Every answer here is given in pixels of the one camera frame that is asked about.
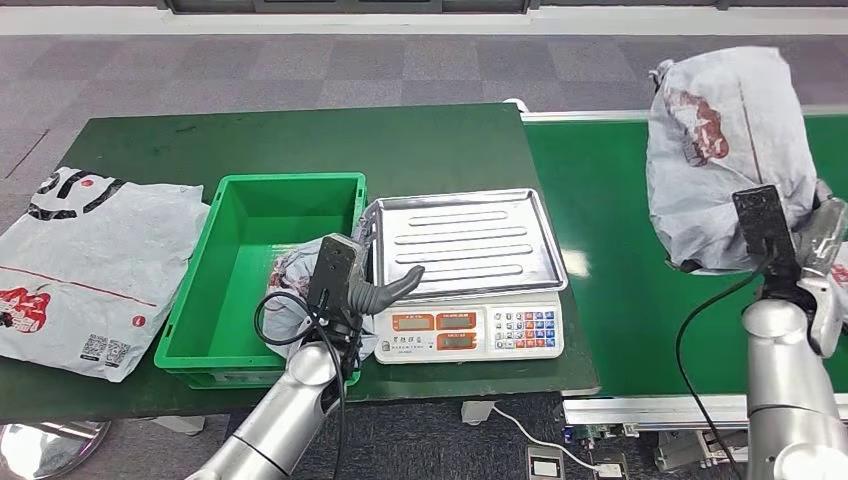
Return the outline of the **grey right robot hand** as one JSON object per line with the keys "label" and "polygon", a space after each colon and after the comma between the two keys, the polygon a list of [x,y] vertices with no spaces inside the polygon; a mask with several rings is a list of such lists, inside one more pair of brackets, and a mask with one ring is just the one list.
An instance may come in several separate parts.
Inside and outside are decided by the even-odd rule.
{"label": "grey right robot hand", "polygon": [[821,179],[816,182],[813,209],[793,233],[802,278],[826,278],[835,263],[847,229],[847,203]]}

